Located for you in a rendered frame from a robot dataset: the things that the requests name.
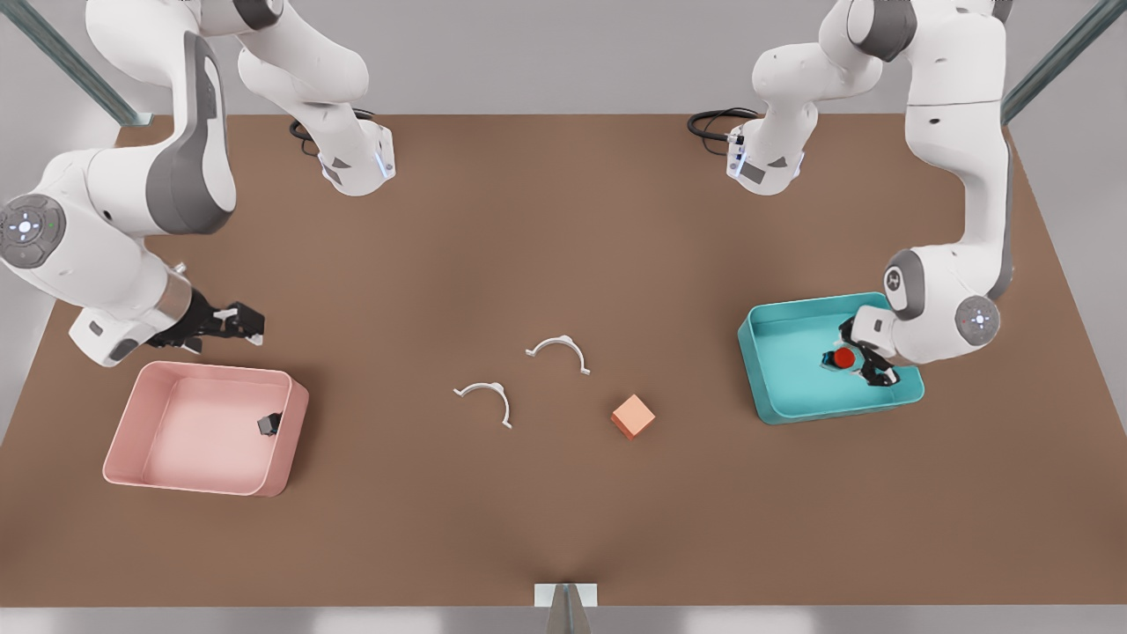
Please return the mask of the white curved clip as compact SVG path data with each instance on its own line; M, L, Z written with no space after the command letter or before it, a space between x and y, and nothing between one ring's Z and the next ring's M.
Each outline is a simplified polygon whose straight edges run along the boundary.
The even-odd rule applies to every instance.
M542 340L539 343L536 343L534 348L526 349L525 354L527 354L529 357L535 358L538 354L541 352L541 350L544 350L545 348L548 348L548 346L551 345L564 345L567 346L569 350L574 350L579 361L579 370L584 374L584 376L589 376L591 370L587 368L585 354L582 351L579 346L574 342L573 338L568 334L560 334L556 337L545 338L545 340Z
M512 429L511 398L507 396L505 387L499 384L499 382L476 382L474 384L470 384L463 389L454 389L453 392L458 394L459 398L465 398L468 393L476 392L476 390L490 390L492 393L499 394L505 407L505 412L502 417L502 425L507 429Z

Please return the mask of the orange cube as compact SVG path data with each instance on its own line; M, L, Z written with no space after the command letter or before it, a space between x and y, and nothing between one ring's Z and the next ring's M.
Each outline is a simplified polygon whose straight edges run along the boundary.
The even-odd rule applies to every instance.
M627 398L622 404L612 410L609 420L627 439L633 440L653 425L656 414L649 407L645 405L641 398L632 394L631 398Z

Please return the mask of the pink storage box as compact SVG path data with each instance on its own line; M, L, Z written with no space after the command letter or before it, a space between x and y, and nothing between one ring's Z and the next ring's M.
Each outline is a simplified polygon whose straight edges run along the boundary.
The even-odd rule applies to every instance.
M278 495L309 393L284 370L151 361L137 373L107 457L112 484L225 495ZM257 420L282 413L265 437Z

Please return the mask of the blue storage box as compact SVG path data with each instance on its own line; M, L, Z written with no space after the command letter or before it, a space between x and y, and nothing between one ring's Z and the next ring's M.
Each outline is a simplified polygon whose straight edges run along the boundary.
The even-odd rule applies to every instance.
M838 348L838 328L861 306L888 301L878 292L796 300L749 309L738 343L756 412L766 425L885 412L924 398L921 373L899 366L899 381L871 387L849 370L826 369L820 357Z

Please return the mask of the silver frame post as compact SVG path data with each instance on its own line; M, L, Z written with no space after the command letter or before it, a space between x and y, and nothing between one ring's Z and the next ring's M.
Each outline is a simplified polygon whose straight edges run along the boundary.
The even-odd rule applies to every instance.
M1014 120L1042 89L1091 47L1122 14L1127 14L1127 0L1095 0L1094 7L1006 93L1001 104L1002 126Z
M586 609L597 607L597 584L538 583L533 606L549 610L545 634L592 634Z
M136 111L28 0L0 0L3 14L37 48L51 59L74 84L108 113L119 126L148 126L152 113Z

